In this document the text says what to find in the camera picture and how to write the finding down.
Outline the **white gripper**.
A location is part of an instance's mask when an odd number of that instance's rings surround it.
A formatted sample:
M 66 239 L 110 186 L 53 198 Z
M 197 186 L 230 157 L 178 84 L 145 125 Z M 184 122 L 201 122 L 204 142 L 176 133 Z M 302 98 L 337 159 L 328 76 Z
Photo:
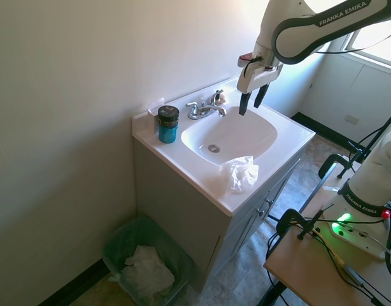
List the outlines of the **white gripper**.
M 237 90 L 242 92 L 239 114 L 244 116 L 248 109 L 248 102 L 250 100 L 251 92 L 259 89 L 256 98 L 254 99 L 254 107 L 258 108 L 266 95 L 269 88 L 269 83 L 275 81 L 283 68 L 283 64 L 279 64 L 274 68 L 267 68 L 259 62 L 255 62 L 245 66 L 238 79 Z

